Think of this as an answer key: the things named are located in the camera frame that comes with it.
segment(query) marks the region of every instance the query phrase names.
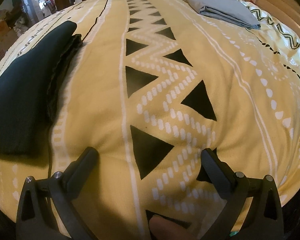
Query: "folded fabric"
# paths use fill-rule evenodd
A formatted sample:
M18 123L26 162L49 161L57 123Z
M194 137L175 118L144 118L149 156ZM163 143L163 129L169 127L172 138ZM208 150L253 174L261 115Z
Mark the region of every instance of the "folded fabric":
M36 133L52 123L58 89L82 45L76 28L70 21L59 25L0 76L0 153L29 154Z
M238 0L183 0L197 13L248 29L260 29L255 16Z

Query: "black zigzag line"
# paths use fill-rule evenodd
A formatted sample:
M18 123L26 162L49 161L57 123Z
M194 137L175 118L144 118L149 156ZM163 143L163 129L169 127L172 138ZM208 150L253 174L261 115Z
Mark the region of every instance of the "black zigzag line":
M261 21L263 19L267 19L267 22L269 25L274 25L274 21L271 19L271 17L267 16L267 17L261 17L261 10L260 9L252 9L250 10L252 13L255 13L258 21ZM289 45L291 49L298 49L300 48L300 43L299 42L295 42L293 39L293 36L289 33L285 33L282 30L282 27L280 25L280 23L278 23L276 25L278 31L280 34L282 34L286 39L289 39Z
M271 17L262 17L261 16L261 10L260 9L252 9L250 10L252 13L255 13L258 21L262 21L263 19L267 19L267 22L269 25L274 25L274 21L271 19Z
M289 39L289 44L290 44L290 47L291 47L292 49L298 49L298 48L300 48L300 43L299 43L299 42L295 42L295 41L293 40L293 36L292 36L291 34L289 34L289 33L284 33L284 32L283 32L280 23L278 23L276 26L277 26L277 28L278 28L278 31L279 31L286 39Z

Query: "patterned bedspread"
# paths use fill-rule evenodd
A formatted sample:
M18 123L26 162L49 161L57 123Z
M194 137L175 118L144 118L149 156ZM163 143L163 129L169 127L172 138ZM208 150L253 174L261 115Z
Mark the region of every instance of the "patterned bedspread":
M206 147L248 177L272 175L285 205L300 188L300 39L240 1L261 30L200 16L182 0L87 0L23 34L0 75L66 20L84 46L59 93L51 152L42 142L37 159L0 155L0 209L15 220L24 179L63 171L87 146L100 166L74 205L102 240L150 239L152 212L201 237L226 203L200 172Z

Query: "black triangle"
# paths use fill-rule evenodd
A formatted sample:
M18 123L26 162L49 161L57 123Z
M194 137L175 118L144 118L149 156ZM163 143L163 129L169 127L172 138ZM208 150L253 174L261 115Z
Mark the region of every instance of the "black triangle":
M149 83L156 80L157 78L158 78L157 76L126 66L128 98L130 98L130 96L134 92L148 85Z
M139 21L142 21L142 19L131 18L131 19L130 19L130 24L136 23L136 22L139 22Z
M176 38L174 37L173 32L172 32L172 30L171 30L170 27L168 27L168 28L166 28L166 29L164 29L162 31L156 32L156 33L157 34L161 34L163 36L166 36L169 39L176 40Z
M132 11L130 11L130 15L135 14L135 13L137 13L139 11L141 11L141 10L132 10Z
M203 80L183 99L181 104L191 107L204 118L217 120Z
M217 154L217 148L215 148L213 150L213 152L215 154ZM209 178L206 170L204 169L204 167L201 165L201 168L200 168L200 171L199 171L199 174L198 174L198 177L197 177L197 181L206 181L208 183L212 183L211 182L211 179Z
M126 41L126 56L128 56L140 49L143 49L145 47L148 47L148 45L127 39L127 41Z
M165 55L164 57L168 58L168 59L172 59L175 60L177 62L183 63L183 64L187 64L189 66L192 67L192 65L190 64L190 62L187 60L187 58L185 57L185 55L183 55L183 52L181 49L178 49L177 51Z
M162 25L167 25L165 20L162 18L159 21L154 22L153 24L162 24Z
M191 226L191 223L189 223L189 222L184 222L184 221L177 220L177 219L174 219L174 218L166 217L166 216L160 215L160 214L158 214L158 213L151 212L151 211L149 211L149 210L146 209L146 216L147 216L147 220L148 220L148 225L149 225L150 219L151 219L154 215L161 216L161 217L163 217L164 219L169 220L169 221L171 221L171 222L174 222L174 223L176 223L177 225L182 226L182 227L185 228L185 229L188 229L189 226ZM151 233L151 231L150 231L150 236L151 236L151 240L157 240L157 238Z
M130 126L133 154L139 169L140 178L145 178L168 155L173 145L146 132Z
M131 32L131 31L134 31L134 30L137 30L139 28L129 28L128 32Z
M152 15L152 16L161 16L161 14L159 12L155 12L155 13L152 13L152 14L149 14L149 15Z

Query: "finger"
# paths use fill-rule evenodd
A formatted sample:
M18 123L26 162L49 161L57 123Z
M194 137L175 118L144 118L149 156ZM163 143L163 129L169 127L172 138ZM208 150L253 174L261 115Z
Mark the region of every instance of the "finger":
M149 228L158 240L196 240L183 227L157 215L150 219Z

